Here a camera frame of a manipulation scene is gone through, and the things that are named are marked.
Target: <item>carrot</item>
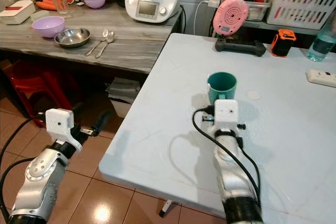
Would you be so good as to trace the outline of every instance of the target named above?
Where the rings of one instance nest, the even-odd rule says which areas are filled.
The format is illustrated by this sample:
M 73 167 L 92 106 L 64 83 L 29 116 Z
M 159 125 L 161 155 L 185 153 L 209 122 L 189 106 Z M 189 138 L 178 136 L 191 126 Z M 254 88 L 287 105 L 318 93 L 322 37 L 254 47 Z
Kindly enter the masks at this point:
M 41 9 L 44 9 L 44 10 L 57 10 L 55 5 L 50 5 L 50 4 L 47 4 L 47 3 L 44 3 L 44 2 L 37 1 L 36 5 L 38 7 L 40 7 Z
M 54 3 L 50 0 L 42 0 L 43 3 L 49 4 L 49 5 L 54 5 Z

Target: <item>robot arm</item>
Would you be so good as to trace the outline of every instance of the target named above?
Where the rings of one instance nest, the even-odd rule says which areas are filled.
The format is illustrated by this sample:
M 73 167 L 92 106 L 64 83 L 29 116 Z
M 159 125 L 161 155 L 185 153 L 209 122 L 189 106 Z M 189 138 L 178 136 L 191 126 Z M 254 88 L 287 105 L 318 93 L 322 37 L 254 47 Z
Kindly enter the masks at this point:
M 55 142 L 27 166 L 24 184 L 9 217 L 10 224 L 47 223 L 70 158 L 81 151 L 89 136 L 99 134 L 108 116 L 109 113 L 104 114 L 88 130 L 74 124 L 72 111 L 51 109 L 46 112 L 47 131 Z
M 225 146 L 239 161 L 243 153 L 239 147 L 238 103 L 236 100 L 218 99 L 214 105 L 214 117 L 210 135 Z M 222 148 L 215 147 L 214 163 L 217 169 L 217 182 L 228 224 L 263 223 L 258 204 L 257 192 L 246 172 Z

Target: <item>screw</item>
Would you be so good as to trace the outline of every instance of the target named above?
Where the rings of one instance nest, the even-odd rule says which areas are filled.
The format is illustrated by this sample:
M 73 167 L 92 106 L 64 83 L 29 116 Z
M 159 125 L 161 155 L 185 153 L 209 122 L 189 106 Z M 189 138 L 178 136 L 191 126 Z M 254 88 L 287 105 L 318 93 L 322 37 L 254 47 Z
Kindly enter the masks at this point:
M 237 124 L 237 128 L 241 130 L 246 130 L 246 124 Z

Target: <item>electrical outlet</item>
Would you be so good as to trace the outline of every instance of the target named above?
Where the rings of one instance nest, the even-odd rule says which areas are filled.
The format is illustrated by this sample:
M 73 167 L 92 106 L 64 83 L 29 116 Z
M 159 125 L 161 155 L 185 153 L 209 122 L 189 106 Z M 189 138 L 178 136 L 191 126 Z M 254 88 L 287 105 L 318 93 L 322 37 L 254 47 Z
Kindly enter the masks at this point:
M 336 73 L 310 69 L 307 72 L 308 81 L 336 88 Z

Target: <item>cable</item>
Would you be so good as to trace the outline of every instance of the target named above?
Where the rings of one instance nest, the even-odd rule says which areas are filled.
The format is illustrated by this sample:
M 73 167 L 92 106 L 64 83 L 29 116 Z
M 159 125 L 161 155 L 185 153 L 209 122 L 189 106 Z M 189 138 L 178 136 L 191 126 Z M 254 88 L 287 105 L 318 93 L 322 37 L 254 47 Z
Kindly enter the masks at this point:
M 3 155 L 8 147 L 8 145 L 10 144 L 10 142 L 13 140 L 14 136 L 22 129 L 23 126 L 25 126 L 27 123 L 29 123 L 32 119 L 35 119 L 37 117 L 40 117 L 40 115 L 35 116 L 33 118 L 28 118 L 26 121 L 24 121 L 15 131 L 14 133 L 9 137 L 9 139 L 7 140 L 7 142 L 4 144 L 1 152 L 0 152 L 0 167 L 1 167 L 1 162 L 2 162 L 2 158 Z
M 206 109 L 198 109 L 194 112 L 193 117 L 192 117 L 192 121 L 193 121 L 193 125 L 194 127 L 197 129 L 198 132 L 200 132 L 203 136 L 205 136 L 206 138 L 208 138 L 210 141 L 212 141 L 213 143 L 215 143 L 218 147 L 220 147 L 222 150 L 224 150 L 236 163 L 237 165 L 244 171 L 244 173 L 247 175 L 247 177 L 249 178 L 249 180 L 252 183 L 252 186 L 254 188 L 254 191 L 256 192 L 257 195 L 257 204 L 259 207 L 261 207 L 261 203 L 260 203 L 260 191 L 259 188 L 256 185 L 256 182 L 254 181 L 253 177 L 251 176 L 251 174 L 248 172 L 248 170 L 245 168 L 245 166 L 236 158 L 235 155 L 233 155 L 224 145 L 222 145 L 220 142 L 218 142 L 217 140 L 215 140 L 213 137 L 211 137 L 210 135 L 206 134 L 205 132 L 203 132 L 197 125 L 195 122 L 195 115 L 197 112 L 201 112 L 201 111 L 206 111 Z
M 180 5 L 184 14 L 184 29 L 183 29 L 183 33 L 185 34 L 185 27 L 187 25 L 187 15 L 185 14 L 185 9 L 182 5 Z
M 4 144 L 1 152 L 0 152 L 0 167 L 1 167 L 1 163 L 2 163 L 2 158 L 4 156 L 4 153 L 8 147 L 8 145 L 10 144 L 10 142 L 13 140 L 13 138 L 15 137 L 15 135 L 23 128 L 23 126 L 25 126 L 27 123 L 29 123 L 31 120 L 36 119 L 36 118 L 41 118 L 43 117 L 44 114 L 39 114 L 37 116 L 33 116 L 32 118 L 28 118 L 26 121 L 24 121 L 14 132 L 13 134 L 9 137 L 9 139 L 7 140 L 7 142 Z M 5 207 L 5 203 L 4 203 L 4 199 L 3 199 L 3 194 L 2 194 L 2 187 L 0 187 L 0 209 L 1 212 L 3 213 L 4 218 L 6 219 L 6 217 L 9 217 L 9 213 Z
M 198 8 L 200 7 L 201 3 L 209 3 L 209 1 L 208 0 L 203 0 L 197 6 L 197 9 L 196 9 L 196 12 L 195 12 L 195 18 L 194 18 L 194 35 L 195 35 L 195 25 L 196 25 L 197 12 L 198 12 Z
M 254 169 L 256 170 L 257 177 L 258 177 L 258 189 L 259 189 L 259 193 L 260 193 L 260 191 L 261 191 L 261 181 L 260 181 L 259 168 L 258 168 L 256 162 L 254 162 L 254 160 L 249 155 L 247 155 L 247 153 L 243 150 L 243 148 L 240 148 L 240 149 L 241 149 L 243 155 L 253 164 Z
M 213 15 L 213 17 L 212 17 L 212 19 L 210 21 L 210 26 L 209 26 L 209 30 L 208 30 L 208 36 L 209 37 L 212 37 L 212 35 L 210 33 L 211 33 L 211 28 L 213 27 L 213 22 L 214 22 L 214 18 L 216 16 L 216 12 L 217 12 L 217 10 L 214 12 L 214 15 Z
M 9 212 L 7 211 L 6 209 L 6 206 L 5 206 L 5 203 L 4 203 L 4 198 L 3 198 L 3 186 L 4 186 L 4 182 L 5 182 L 5 179 L 6 179 L 6 176 L 7 174 L 9 173 L 9 171 L 16 165 L 19 165 L 23 162 L 28 162 L 28 161 L 32 161 L 34 160 L 34 157 L 31 157 L 31 158 L 25 158 L 25 159 L 22 159 L 22 160 L 19 160 L 13 164 L 11 164 L 6 170 L 5 172 L 3 173 L 2 177 L 1 177 L 1 181 L 0 181 L 0 204 L 1 204 L 1 212 L 4 216 L 4 219 L 5 219 L 5 222 L 8 223 L 9 221 Z

